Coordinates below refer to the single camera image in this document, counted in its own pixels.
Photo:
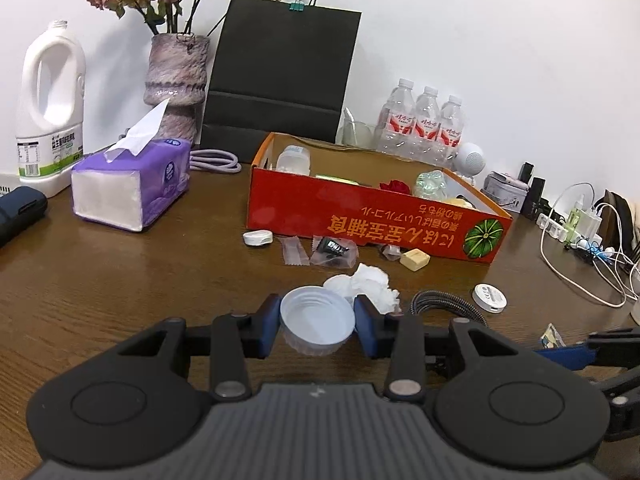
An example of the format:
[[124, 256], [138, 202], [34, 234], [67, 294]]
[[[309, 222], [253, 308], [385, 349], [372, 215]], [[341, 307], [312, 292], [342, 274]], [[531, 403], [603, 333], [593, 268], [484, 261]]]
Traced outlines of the blue painted tissue pack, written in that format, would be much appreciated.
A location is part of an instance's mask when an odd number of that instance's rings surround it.
[[547, 328], [540, 336], [540, 344], [544, 349], [559, 349], [565, 347], [565, 342], [552, 323], [549, 323]]

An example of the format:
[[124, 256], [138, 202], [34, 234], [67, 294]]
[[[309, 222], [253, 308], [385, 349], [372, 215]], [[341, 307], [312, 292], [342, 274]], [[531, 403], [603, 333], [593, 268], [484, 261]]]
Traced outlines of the white tissue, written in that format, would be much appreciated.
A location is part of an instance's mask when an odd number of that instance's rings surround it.
[[381, 314], [400, 311], [398, 290], [390, 288], [390, 278], [376, 266], [360, 263], [352, 275], [334, 275], [323, 283], [323, 287], [350, 304], [355, 303], [357, 296], [366, 296]]

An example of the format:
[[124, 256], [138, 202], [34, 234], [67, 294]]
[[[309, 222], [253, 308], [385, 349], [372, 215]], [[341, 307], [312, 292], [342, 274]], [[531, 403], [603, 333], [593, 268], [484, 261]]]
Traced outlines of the white plastic jar lid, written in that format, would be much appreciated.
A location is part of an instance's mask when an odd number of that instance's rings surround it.
[[285, 342], [304, 356], [329, 356], [352, 336], [355, 312], [336, 292], [303, 286], [288, 292], [280, 303]]

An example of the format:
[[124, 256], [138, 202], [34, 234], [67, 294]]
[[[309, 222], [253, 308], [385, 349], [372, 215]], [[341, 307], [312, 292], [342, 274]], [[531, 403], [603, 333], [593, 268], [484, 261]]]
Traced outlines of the clear wrapper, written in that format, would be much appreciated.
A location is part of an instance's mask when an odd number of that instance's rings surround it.
[[283, 261], [287, 266], [309, 266], [310, 261], [297, 236], [280, 236]]

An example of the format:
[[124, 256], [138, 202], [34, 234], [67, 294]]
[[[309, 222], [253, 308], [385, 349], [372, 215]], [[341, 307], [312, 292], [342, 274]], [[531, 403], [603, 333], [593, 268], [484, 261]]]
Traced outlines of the round white tin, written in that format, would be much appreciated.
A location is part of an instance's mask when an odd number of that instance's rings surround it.
[[475, 285], [472, 290], [472, 297], [481, 309], [491, 314], [501, 313], [508, 304], [503, 292], [491, 284], [480, 283]]

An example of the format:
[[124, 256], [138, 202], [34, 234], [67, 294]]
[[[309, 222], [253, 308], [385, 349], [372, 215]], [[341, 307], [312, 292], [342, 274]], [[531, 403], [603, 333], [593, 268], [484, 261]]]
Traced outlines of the beige eraser block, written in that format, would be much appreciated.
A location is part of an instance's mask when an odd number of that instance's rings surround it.
[[400, 264], [412, 272], [425, 268], [430, 261], [431, 256], [418, 248], [404, 252], [399, 259]]

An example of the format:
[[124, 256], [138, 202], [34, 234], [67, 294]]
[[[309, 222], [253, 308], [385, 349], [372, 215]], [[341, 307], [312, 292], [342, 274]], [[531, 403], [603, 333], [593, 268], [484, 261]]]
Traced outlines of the white power strip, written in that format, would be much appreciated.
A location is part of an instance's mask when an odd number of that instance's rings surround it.
[[546, 232], [554, 240], [558, 240], [571, 248], [580, 248], [583, 250], [602, 248], [602, 238], [598, 234], [594, 234], [593, 237], [586, 237], [577, 231], [567, 228], [564, 224], [553, 220], [546, 214], [538, 214], [535, 222], [541, 231]]

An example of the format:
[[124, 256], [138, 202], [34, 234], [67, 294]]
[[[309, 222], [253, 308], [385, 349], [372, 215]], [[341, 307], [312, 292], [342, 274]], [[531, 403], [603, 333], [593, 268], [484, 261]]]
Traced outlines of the red fabric rose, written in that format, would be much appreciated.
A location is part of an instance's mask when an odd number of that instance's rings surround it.
[[388, 182], [381, 182], [378, 187], [383, 191], [390, 191], [406, 195], [412, 194], [410, 186], [406, 182], [401, 180], [392, 179]]

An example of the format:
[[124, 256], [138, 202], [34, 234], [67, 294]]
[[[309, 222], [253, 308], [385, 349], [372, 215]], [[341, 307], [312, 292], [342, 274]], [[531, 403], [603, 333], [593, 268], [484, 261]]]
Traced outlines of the red cardboard box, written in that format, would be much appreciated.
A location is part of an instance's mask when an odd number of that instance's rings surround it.
[[[310, 175], [276, 170], [290, 144], [310, 151]], [[288, 236], [336, 236], [359, 245], [419, 248], [431, 256], [490, 263], [512, 224], [510, 214], [451, 171], [447, 191], [469, 206], [381, 190], [413, 184], [430, 167], [378, 152], [271, 133], [250, 168], [246, 226]]]

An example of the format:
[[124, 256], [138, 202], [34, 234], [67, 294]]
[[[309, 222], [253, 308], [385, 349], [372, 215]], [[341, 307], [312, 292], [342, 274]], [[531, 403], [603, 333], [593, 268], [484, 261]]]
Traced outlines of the middle water bottle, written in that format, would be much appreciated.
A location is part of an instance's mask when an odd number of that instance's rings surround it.
[[425, 86], [413, 107], [413, 148], [414, 159], [427, 162], [438, 136], [439, 106], [438, 91]]

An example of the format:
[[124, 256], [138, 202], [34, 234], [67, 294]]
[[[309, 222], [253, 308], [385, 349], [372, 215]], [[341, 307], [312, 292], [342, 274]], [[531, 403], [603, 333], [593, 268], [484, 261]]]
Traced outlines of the clear glass cup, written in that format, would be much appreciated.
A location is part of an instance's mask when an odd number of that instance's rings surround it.
[[350, 109], [344, 107], [343, 122], [337, 130], [335, 143], [362, 150], [373, 150], [374, 129], [370, 125], [356, 120]]

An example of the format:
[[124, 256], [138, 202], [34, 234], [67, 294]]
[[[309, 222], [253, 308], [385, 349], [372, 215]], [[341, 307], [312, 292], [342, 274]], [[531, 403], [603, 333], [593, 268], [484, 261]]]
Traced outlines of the left water bottle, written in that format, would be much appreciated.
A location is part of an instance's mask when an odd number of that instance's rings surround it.
[[414, 122], [413, 82], [400, 78], [382, 107], [375, 130], [375, 149], [399, 155], [412, 131]]

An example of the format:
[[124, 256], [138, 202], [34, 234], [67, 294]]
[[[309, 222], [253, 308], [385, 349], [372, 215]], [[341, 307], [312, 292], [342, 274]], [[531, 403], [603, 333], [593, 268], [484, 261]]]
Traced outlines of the purple tissue pack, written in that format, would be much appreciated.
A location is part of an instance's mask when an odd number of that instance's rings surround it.
[[169, 101], [142, 117], [126, 136], [72, 170], [76, 216], [141, 232], [189, 187], [191, 143], [158, 138]]

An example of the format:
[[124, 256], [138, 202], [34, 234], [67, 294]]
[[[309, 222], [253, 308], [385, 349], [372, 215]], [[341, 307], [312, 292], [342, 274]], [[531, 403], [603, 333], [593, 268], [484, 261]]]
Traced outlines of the black paper bag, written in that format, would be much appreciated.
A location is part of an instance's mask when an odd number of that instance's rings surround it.
[[210, 76], [201, 148], [249, 162], [269, 133], [331, 142], [361, 15], [274, 0], [230, 0]]

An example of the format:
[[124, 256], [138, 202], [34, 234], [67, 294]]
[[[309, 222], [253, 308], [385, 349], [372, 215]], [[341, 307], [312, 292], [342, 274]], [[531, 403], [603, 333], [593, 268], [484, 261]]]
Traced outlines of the purple ceramic vase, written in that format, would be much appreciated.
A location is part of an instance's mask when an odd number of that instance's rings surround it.
[[168, 101], [158, 138], [194, 143], [207, 89], [209, 39], [192, 34], [159, 34], [152, 38], [143, 101]]

